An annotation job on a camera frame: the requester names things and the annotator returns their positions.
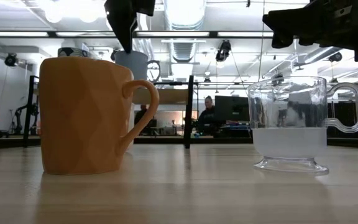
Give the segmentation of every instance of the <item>wooden table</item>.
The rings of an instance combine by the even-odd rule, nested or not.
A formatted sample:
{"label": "wooden table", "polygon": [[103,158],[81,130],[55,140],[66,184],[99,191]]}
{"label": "wooden table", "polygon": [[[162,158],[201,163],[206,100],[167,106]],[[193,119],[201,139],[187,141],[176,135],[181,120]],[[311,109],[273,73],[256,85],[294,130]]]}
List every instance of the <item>wooden table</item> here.
{"label": "wooden table", "polygon": [[122,169],[43,174],[39,148],[0,150],[0,223],[358,223],[358,149],[329,175],[255,170],[252,145],[135,145]]}

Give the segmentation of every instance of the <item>orange mug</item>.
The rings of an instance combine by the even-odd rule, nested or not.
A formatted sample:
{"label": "orange mug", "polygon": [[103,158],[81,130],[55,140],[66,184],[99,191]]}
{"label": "orange mug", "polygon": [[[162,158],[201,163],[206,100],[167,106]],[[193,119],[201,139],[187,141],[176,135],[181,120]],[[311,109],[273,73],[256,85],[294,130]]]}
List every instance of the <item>orange mug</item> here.
{"label": "orange mug", "polygon": [[[146,87],[151,104],[128,132],[134,90]],[[41,150],[48,174],[118,170],[132,140],[157,111],[159,95],[125,67],[82,57],[49,58],[40,68]]]}

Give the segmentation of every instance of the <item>man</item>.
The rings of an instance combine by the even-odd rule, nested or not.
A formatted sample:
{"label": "man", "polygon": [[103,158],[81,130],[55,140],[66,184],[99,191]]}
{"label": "man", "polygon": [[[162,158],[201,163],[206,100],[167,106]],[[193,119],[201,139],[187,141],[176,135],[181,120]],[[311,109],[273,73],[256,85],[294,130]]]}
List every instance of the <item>man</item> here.
{"label": "man", "polygon": [[205,98],[205,110],[198,118],[199,132],[205,134],[212,134],[216,128],[216,120],[214,118],[215,106],[213,105],[212,98],[207,96]]}
{"label": "man", "polygon": [[146,112],[147,112],[146,105],[141,105],[140,109],[141,110],[139,112],[137,112],[135,115],[135,124],[137,124],[140,121],[140,119],[143,118],[143,115],[146,114]]}

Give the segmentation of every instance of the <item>milk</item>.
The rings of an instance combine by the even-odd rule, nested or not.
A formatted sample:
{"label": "milk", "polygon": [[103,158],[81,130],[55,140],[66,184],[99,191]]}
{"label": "milk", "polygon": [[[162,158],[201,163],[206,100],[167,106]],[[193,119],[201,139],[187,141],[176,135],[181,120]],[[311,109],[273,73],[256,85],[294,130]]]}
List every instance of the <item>milk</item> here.
{"label": "milk", "polygon": [[252,132],[255,149],[266,157],[312,159],[327,147],[326,128],[260,128]]}

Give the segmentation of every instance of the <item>clear glass cup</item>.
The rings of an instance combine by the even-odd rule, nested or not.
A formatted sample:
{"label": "clear glass cup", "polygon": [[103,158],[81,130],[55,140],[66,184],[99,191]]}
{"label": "clear glass cup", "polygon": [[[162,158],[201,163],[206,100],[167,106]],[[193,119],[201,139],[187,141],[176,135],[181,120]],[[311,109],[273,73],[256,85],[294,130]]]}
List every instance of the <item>clear glass cup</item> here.
{"label": "clear glass cup", "polygon": [[[328,118],[327,97],[338,89],[356,96],[357,123],[352,127]],[[255,166],[261,169],[328,173],[314,161],[327,146],[327,127],[358,131],[355,84],[339,83],[327,91],[327,80],[321,77],[283,77],[251,85],[248,97],[254,146],[264,157]]]}

